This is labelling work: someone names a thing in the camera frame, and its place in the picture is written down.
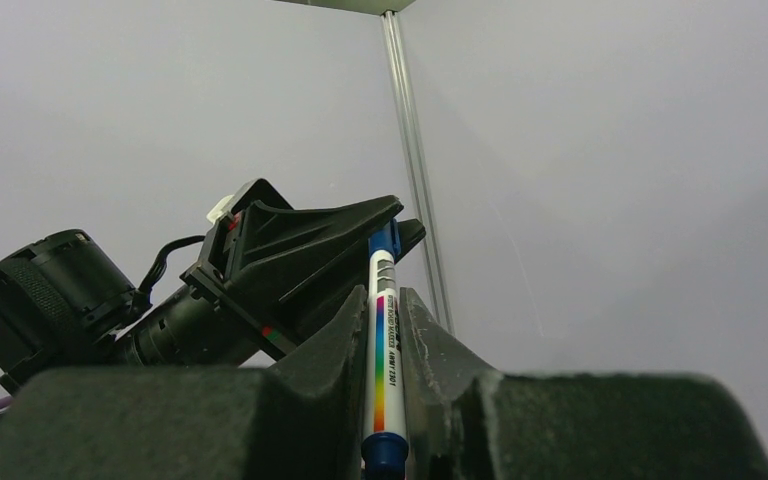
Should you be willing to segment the blue capped whiteboard marker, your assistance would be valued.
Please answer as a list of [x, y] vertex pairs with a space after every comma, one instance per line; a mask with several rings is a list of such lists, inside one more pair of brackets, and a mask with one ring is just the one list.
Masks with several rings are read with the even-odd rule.
[[409, 443], [394, 255], [378, 249], [369, 266], [364, 474], [367, 479], [403, 479]]

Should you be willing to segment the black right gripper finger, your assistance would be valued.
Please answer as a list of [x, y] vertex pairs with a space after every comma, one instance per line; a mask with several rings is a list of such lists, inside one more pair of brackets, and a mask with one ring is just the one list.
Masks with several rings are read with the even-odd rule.
[[357, 479], [366, 299], [268, 368], [69, 368], [0, 419], [0, 479]]
[[412, 479], [768, 479], [768, 454], [714, 379], [505, 373], [400, 293]]
[[282, 298], [278, 319], [306, 340], [332, 320], [357, 285], [368, 286], [368, 277], [368, 245], [356, 243]]
[[265, 293], [269, 305], [278, 303], [356, 243], [366, 243], [404, 209], [398, 197], [386, 195], [325, 209], [281, 212], [263, 233], [277, 251], [245, 271], [263, 280], [256, 293]]

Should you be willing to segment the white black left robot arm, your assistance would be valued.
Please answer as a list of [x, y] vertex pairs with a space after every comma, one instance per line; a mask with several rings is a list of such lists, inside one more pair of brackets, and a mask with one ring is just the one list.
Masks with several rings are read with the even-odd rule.
[[396, 232], [397, 258], [425, 237], [393, 195], [296, 209], [255, 179], [212, 213], [209, 230], [163, 246], [133, 284], [85, 231], [0, 261], [0, 385], [17, 392], [53, 368], [238, 366], [279, 360], [366, 285], [370, 243]]

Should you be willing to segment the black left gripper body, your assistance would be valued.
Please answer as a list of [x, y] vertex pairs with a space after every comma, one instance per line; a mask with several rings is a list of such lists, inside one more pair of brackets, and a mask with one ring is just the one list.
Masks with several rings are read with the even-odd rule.
[[265, 179], [244, 184], [235, 194], [231, 210], [206, 233], [196, 261], [181, 274], [191, 296], [209, 305], [213, 327], [198, 326], [210, 339], [229, 340], [233, 331], [273, 359], [281, 359], [298, 341], [269, 314], [263, 286], [245, 269], [277, 250], [270, 247], [263, 228], [273, 227], [281, 212], [292, 212], [290, 204]]

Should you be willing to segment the blue marker cap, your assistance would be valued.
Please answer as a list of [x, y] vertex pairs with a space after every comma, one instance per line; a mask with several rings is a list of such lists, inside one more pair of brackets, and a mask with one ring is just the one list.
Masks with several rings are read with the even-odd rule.
[[401, 254], [401, 236], [396, 219], [391, 219], [381, 230], [375, 232], [369, 238], [369, 256], [372, 257], [381, 251], [387, 252], [394, 260]]

